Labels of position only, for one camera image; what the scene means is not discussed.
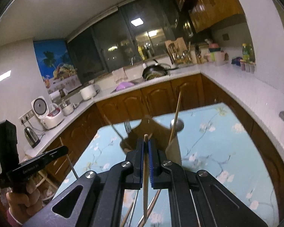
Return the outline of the person's left hand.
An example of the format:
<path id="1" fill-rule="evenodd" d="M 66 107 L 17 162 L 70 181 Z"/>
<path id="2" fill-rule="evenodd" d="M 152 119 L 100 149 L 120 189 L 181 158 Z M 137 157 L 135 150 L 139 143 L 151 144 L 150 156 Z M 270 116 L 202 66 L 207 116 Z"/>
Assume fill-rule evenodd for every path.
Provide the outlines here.
<path id="1" fill-rule="evenodd" d="M 7 221 L 11 226 L 22 226 L 43 208 L 40 191 L 32 179 L 27 182 L 26 189 L 26 193 L 6 193 L 9 204 Z"/>

